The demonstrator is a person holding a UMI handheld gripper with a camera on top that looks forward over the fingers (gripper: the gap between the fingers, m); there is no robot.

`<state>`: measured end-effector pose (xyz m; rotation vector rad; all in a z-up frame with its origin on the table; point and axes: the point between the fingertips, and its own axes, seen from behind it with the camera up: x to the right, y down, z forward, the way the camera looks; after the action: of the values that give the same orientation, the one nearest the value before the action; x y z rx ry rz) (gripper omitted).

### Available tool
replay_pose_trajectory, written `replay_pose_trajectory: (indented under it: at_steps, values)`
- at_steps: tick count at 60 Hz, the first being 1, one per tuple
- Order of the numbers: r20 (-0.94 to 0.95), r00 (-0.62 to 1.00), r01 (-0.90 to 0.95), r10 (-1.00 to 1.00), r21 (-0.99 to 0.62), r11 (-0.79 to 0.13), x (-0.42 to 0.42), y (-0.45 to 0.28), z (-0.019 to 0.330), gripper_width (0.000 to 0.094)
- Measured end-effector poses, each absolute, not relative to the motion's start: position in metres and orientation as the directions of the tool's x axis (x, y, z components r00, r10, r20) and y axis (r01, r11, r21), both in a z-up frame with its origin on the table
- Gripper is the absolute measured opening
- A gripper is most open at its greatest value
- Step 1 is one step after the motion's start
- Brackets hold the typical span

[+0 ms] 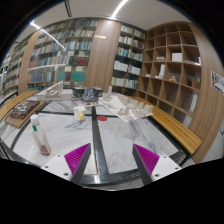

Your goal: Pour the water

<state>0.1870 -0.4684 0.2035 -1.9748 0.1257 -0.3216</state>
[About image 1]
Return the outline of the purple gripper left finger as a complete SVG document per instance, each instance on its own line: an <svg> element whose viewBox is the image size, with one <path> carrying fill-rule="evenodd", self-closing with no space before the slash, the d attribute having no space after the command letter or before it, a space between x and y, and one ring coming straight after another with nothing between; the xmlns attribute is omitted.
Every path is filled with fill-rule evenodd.
<svg viewBox="0 0 224 224"><path fill-rule="evenodd" d="M91 144L87 143L66 155L57 154L42 169L79 185L90 154Z"/></svg>

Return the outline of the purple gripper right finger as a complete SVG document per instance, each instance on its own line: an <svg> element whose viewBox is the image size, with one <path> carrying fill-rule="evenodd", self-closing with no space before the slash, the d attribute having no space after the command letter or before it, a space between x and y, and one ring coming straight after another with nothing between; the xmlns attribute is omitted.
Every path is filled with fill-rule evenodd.
<svg viewBox="0 0 224 224"><path fill-rule="evenodd" d="M134 144L132 154L144 185L181 170L181 167L167 155L157 155Z"/></svg>

